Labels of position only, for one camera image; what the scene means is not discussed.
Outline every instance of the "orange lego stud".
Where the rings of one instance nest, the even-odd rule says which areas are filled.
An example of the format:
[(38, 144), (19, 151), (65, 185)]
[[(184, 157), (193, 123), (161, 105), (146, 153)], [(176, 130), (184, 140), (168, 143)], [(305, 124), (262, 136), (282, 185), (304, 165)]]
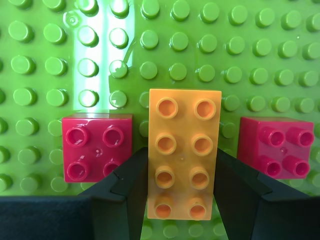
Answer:
[(147, 216), (210, 220), (221, 92), (150, 89)]

